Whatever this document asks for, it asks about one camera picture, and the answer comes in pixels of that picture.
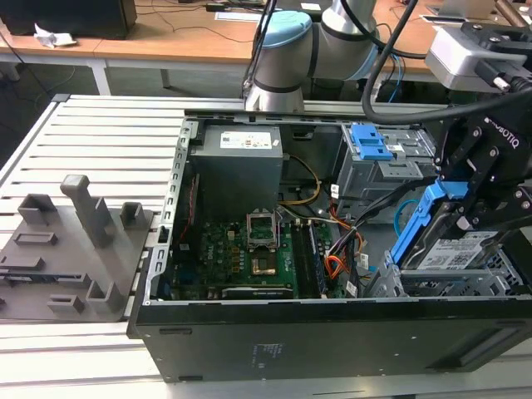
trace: red wire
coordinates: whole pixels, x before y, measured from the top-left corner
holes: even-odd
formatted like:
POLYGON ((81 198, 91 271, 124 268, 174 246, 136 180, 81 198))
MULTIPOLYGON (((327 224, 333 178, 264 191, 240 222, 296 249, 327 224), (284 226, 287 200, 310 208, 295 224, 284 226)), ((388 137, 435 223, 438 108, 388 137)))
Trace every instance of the red wire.
POLYGON ((180 236, 180 240, 179 242, 181 242, 181 240, 184 238, 187 230, 189 229, 190 227, 190 222, 192 221, 192 198, 194 197, 194 182, 195 182, 196 178, 194 177, 192 179, 192 184, 190 185, 190 199, 189 199, 189 220, 188 222, 186 223, 186 226, 185 226, 185 229, 183 230, 183 233, 181 233, 181 236, 180 236))

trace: yellow wire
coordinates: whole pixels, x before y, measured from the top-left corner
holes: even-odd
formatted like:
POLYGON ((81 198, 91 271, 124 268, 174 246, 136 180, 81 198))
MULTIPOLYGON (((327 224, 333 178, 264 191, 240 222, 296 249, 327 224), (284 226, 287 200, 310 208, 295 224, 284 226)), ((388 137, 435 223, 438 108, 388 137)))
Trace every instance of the yellow wire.
POLYGON ((290 156, 290 158, 295 158, 296 160, 301 162, 305 166, 305 168, 307 168, 308 171, 313 174, 314 179, 316 180, 316 191, 314 191, 314 194, 311 197, 307 198, 307 199, 300 199, 300 200, 296 200, 296 201, 279 201, 279 203, 281 205, 305 205, 305 204, 308 204, 309 202, 314 201, 318 197, 319 190, 322 187, 322 182, 319 181, 319 178, 318 178, 318 175, 316 175, 316 172, 314 172, 311 169, 311 167, 308 166, 308 164, 304 160, 302 160, 301 158, 299 158, 296 155, 290 155, 290 154, 288 154, 288 155, 290 156))

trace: motherboard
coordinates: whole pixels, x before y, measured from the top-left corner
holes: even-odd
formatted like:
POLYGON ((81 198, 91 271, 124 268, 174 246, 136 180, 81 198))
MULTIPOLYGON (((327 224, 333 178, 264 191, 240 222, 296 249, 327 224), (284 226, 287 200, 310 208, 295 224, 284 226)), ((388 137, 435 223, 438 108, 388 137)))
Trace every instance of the motherboard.
POLYGON ((204 223, 195 256, 176 262, 172 296, 319 298, 326 290, 323 255, 331 245, 329 226, 277 221, 270 215, 204 223))

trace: black cable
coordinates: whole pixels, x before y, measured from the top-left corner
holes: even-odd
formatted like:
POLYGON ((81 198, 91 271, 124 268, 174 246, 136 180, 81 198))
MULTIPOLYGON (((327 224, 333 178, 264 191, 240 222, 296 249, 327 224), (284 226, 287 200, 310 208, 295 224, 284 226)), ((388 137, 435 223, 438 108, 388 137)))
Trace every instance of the black cable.
POLYGON ((205 6, 198 6, 196 8, 188 8, 186 10, 172 10, 172 11, 153 11, 153 12, 138 12, 136 15, 151 15, 151 14, 159 14, 159 13, 163 13, 163 14, 170 14, 170 13, 173 13, 173 12, 190 12, 190 11, 196 11, 196 10, 199 10, 200 8, 204 8, 205 6))
POLYGON ((37 84, 42 88, 42 90, 47 94, 47 96, 50 98, 50 100, 52 99, 52 96, 50 96, 50 94, 48 94, 47 92, 47 89, 44 87, 44 85, 42 84, 42 82, 39 80, 39 78, 37 77, 37 75, 35 75, 35 73, 33 73, 32 69, 30 68, 30 66, 28 64, 26 64, 26 62, 24 62, 23 59, 21 59, 21 57, 17 54, 17 52, 15 52, 15 49, 13 47, 11 47, 11 44, 9 44, 6 40, 6 38, 3 36, 2 32, 0 32, 0 37, 2 38, 2 40, 4 41, 4 43, 7 44, 7 46, 9 47, 9 50, 11 50, 11 52, 13 53, 13 55, 18 58, 18 60, 29 70, 29 72, 32 74, 33 78, 35 79, 35 81, 37 82, 37 84))
POLYGON ((162 12, 159 12, 157 10, 155 10, 155 7, 157 6, 154 6, 153 5, 153 2, 154 0, 151 0, 151 7, 153 8, 154 12, 159 15, 160 19, 162 19, 168 26, 170 26, 172 28, 172 32, 177 32, 177 31, 180 31, 180 30, 183 30, 183 29, 205 29, 209 32, 212 32, 212 33, 215 33, 217 34, 218 36, 221 36, 223 37, 224 39, 227 39, 227 40, 230 40, 231 42, 237 42, 237 43, 249 43, 251 42, 250 40, 238 40, 238 39, 233 39, 232 37, 227 37, 225 36, 224 34, 220 33, 220 32, 216 32, 215 30, 211 29, 210 27, 174 27, 174 25, 172 25, 168 20, 166 20, 166 18, 164 18, 162 16, 162 12))
POLYGON ((268 31, 269 22, 272 19, 276 6, 277 0, 268 0, 264 4, 264 10, 262 16, 260 17, 259 24, 257 25, 257 30, 255 31, 254 46, 251 51, 251 60, 249 60, 249 64, 244 73, 244 79, 242 80, 242 96, 244 96, 245 82, 253 80, 255 75, 257 64, 259 63, 260 52, 263 49, 264 39, 266 38, 266 32, 268 31))
POLYGON ((372 68, 372 72, 367 78, 366 86, 364 87, 364 92, 362 93, 362 109, 366 118, 373 123, 380 125, 410 125, 417 124, 421 122, 428 121, 441 121, 449 118, 458 118, 461 116, 470 116, 472 114, 478 114, 481 112, 486 112, 493 110, 495 108, 501 108, 508 106, 517 101, 525 101, 530 99, 532 95, 532 88, 525 88, 522 91, 512 93, 504 96, 497 96, 486 101, 476 102, 473 104, 468 104, 466 106, 456 106, 452 108, 446 108, 445 110, 438 111, 426 111, 426 112, 417 112, 415 114, 391 114, 391 115, 382 115, 377 114, 373 110, 371 103, 372 99, 372 90, 375 86, 375 81, 377 80, 378 75, 381 73, 382 67, 386 62, 386 59, 390 55, 393 45, 397 41, 397 38, 402 32, 402 29, 405 27, 408 18, 411 16, 414 7, 417 4, 417 0, 411 0, 406 7, 405 13, 402 15, 401 20, 396 26, 396 29, 393 31, 392 37, 382 50, 382 54, 378 57, 376 65, 372 68))
MULTIPOLYGON (((340 3, 342 4, 343 9, 345 10, 345 12, 346 12, 347 16, 349 17, 349 19, 351 19, 352 23, 354 23, 355 26, 357 27, 357 29, 362 33, 362 35, 364 35, 369 40, 371 40, 373 44, 375 44, 377 47, 382 49, 388 43, 390 43, 390 41, 388 41, 388 43, 381 42, 379 39, 377 39, 375 36, 373 36, 373 34, 370 33, 364 27, 364 25, 358 20, 357 16, 354 14, 352 9, 349 7, 349 4, 347 4, 347 0, 340 0, 340 3)), ((396 56, 399 56, 399 57, 412 58, 414 60, 424 60, 425 57, 426 57, 426 54, 416 54, 414 52, 402 52, 401 50, 397 50, 395 48, 392 48, 392 54, 395 54, 396 56)))

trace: blue drive bracket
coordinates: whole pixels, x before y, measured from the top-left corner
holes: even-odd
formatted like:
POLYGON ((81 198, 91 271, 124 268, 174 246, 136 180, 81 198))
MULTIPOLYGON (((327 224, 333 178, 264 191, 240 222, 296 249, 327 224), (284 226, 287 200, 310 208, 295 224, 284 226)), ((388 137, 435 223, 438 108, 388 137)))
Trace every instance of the blue drive bracket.
POLYGON ((374 125, 351 125, 351 138, 360 150, 362 160, 391 160, 393 154, 374 125))
POLYGON ((421 227, 426 227, 431 222, 431 208, 440 198, 447 197, 449 200, 460 200, 467 194, 467 181, 436 181, 429 185, 417 206, 414 214, 408 220, 405 229, 392 248, 393 262, 399 267, 402 256, 412 244, 417 232, 421 227))

